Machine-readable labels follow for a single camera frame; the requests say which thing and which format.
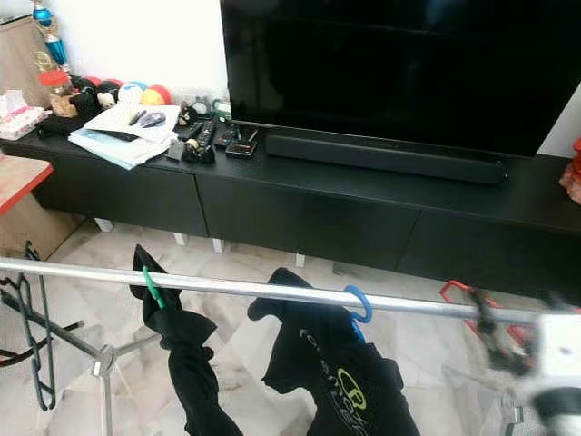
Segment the marble floor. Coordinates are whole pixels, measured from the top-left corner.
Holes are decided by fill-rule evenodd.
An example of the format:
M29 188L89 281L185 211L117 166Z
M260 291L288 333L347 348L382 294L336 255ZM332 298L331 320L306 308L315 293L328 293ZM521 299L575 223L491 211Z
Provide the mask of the marble floor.
M341 290L357 284L365 293L439 301L442 282L307 258L294 266L294 255L243 244L226 253L212 241L191 237L175 244L171 233L118 223L101 233L87 222L50 261L131 269L133 248L140 243L169 272L200 277L267 282L279 266L290 268L318 288ZM61 325L84 321L78 335L100 348L122 345L148 334L141 305L127 286L46 277L51 318ZM538 302L507 294L496 298L509 307L538 307ZM315 412L303 390L279 395L261 382L280 323L272 317L251 322L250 298L183 292L187 310L218 325L208 340L220 383L220 404L248 436L302 436ZM369 342L400 367L405 395L424 436L490 436L497 428L500 391L511 380L487 369L478 340L461 321L375 312L362 326ZM0 307L0 348L25 349L22 324ZM90 374L91 360L60 340L54 341L58 403L42 412L35 402L29 362L0 369L0 433L6 436L93 436L101 434L99 383ZM153 342L121 357L114 368L114 434L165 436L184 434L184 414L167 372L168 353Z

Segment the black television screen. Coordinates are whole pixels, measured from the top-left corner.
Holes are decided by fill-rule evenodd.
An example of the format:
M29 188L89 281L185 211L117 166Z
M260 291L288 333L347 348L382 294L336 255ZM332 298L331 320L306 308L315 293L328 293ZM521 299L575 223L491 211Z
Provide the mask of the black television screen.
M222 0L237 121L533 155L581 80L578 0Z

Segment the clothes drying rack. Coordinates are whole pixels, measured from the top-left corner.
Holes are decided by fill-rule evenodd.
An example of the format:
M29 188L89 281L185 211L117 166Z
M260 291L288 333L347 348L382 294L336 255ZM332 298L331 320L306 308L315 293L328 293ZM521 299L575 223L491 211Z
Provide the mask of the clothes drying rack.
M95 268L4 257L0 257L0 273L35 274L40 277L55 276L97 282L115 282L127 285L147 285L143 274L137 271ZM150 276L158 286L163 288L363 308L363 302L358 297L348 292L296 288L264 283L234 282L156 272L150 273ZM22 304L19 304L20 302L14 296L4 290L1 291L1 294L4 304L20 312ZM479 317L479 312L476 307L463 304L427 302L380 295L367 295L367 299L373 309L381 311L411 312L463 320L476 320ZM101 385L101 432L103 436L113 436L111 372L115 361L119 356L138 350L146 343L159 339L160 336L158 334L152 334L140 341L131 342L122 347L104 345L101 350L98 350L87 342L77 338L74 334L61 326L46 320L41 313L35 312L32 308L28 307L25 311L27 312L30 321L45 327L46 330L52 332L54 336L68 342L94 359L93 375L100 379ZM537 312L516 309L491 309L491 314L497 322L528 326L534 325L538 316Z

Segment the soundbar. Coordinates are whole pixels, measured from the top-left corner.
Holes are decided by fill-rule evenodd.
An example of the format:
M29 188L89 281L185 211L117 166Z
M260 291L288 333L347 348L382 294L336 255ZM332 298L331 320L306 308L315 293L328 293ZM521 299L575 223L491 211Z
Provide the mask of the soundbar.
M265 143L268 154L296 159L482 184L507 179L507 168L495 155L438 145L286 127L271 128Z

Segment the paper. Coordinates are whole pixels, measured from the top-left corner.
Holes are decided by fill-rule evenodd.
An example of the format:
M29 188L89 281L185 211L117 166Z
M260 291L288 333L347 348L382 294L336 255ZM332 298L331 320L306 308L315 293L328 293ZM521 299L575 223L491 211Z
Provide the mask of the paper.
M142 110L147 111L148 114L154 112L163 113L165 115L165 123L147 128L141 127L139 122L129 125L133 116ZM153 143L160 143L165 141L168 135L173 132L173 127L178 121L179 114L180 106L145 106L120 102L111 109L107 109L97 115L85 124L84 128L134 134Z
M131 170L135 166L143 164L152 157L165 152L170 148L172 139L176 137L177 134L172 133L159 143L142 138L128 142L101 132L80 129L69 135L69 141L112 164Z

